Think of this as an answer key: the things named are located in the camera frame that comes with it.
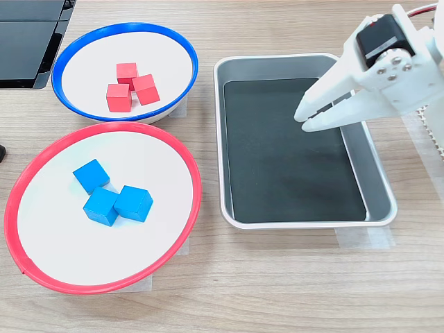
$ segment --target red wire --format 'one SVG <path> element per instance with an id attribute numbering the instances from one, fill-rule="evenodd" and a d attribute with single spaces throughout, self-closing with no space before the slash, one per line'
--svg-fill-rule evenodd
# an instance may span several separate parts
<path id="1" fill-rule="evenodd" d="M 432 12 L 434 10 L 436 10 L 436 6 L 433 6 L 433 7 L 430 7 L 430 8 L 425 8 L 425 9 L 421 9 L 421 10 L 417 10 L 417 11 L 411 13 L 409 15 L 409 17 L 413 17 L 413 16 L 416 16 L 416 15 L 419 15 L 419 14 L 423 14 L 425 12 Z"/>

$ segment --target silver tray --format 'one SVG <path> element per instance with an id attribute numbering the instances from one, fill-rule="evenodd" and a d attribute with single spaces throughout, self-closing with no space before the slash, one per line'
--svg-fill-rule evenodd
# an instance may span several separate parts
<path id="1" fill-rule="evenodd" d="M 336 59 L 333 55 L 326 53 L 310 53 L 233 57 L 222 59 L 216 64 L 214 85 L 221 212 L 224 219 L 234 227 L 244 230 L 375 227 L 387 225 L 395 218 L 398 212 L 395 196 L 377 155 L 367 125 L 362 122 L 344 126 L 340 131 L 351 164 L 352 173 L 350 175 L 355 177 L 365 207 L 363 219 L 359 221 L 326 221 L 325 219 L 313 221 L 308 216 L 307 221 L 249 221 L 248 223 L 237 219 L 236 209 L 233 205 L 231 165 L 228 158 L 225 84 L 244 81 L 320 78 L 336 62 Z"/>

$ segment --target wooden table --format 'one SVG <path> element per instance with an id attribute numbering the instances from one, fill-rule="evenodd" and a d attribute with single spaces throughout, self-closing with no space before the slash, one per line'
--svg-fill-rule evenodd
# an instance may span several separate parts
<path id="1" fill-rule="evenodd" d="M 402 1 L 411 9 L 424 1 Z M 156 123 L 182 140 L 203 178 L 190 254 L 153 276 L 153 290 L 66 296 L 22 275 L 0 234 L 0 332 L 444 332 L 444 209 L 401 119 L 369 123 L 399 203 L 396 246 L 344 249 L 334 230 L 242 232 L 219 213 L 212 68 L 226 56 L 341 54 L 365 15 L 391 1 L 79 1 L 63 46 L 100 26 L 142 21 L 186 36 L 200 58 L 186 119 Z M 431 15 L 415 19 L 418 27 Z M 25 166 L 94 122 L 49 84 L 0 91 L 0 215 Z"/>

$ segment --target metal tray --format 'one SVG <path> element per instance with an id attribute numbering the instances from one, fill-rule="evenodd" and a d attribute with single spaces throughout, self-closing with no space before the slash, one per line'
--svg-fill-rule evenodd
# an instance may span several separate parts
<path id="1" fill-rule="evenodd" d="M 336 59 L 310 53 L 216 64 L 221 212 L 234 227 L 374 227 L 395 218 L 395 197 L 364 122 L 305 133 L 293 120 L 304 91 Z"/>

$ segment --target blue cube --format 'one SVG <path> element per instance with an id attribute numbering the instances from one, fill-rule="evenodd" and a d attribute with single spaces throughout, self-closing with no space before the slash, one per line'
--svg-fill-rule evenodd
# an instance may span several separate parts
<path id="1" fill-rule="evenodd" d="M 118 217 L 114 209 L 118 197 L 117 193 L 97 187 L 85 203 L 83 210 L 91 220 L 112 226 Z"/>
<path id="2" fill-rule="evenodd" d="M 152 205 L 153 198 L 148 191 L 125 185 L 114 208 L 122 217 L 145 222 Z"/>
<path id="3" fill-rule="evenodd" d="M 110 177 L 97 160 L 85 164 L 73 174 L 88 194 L 91 194 L 96 187 L 102 187 L 110 182 Z"/>

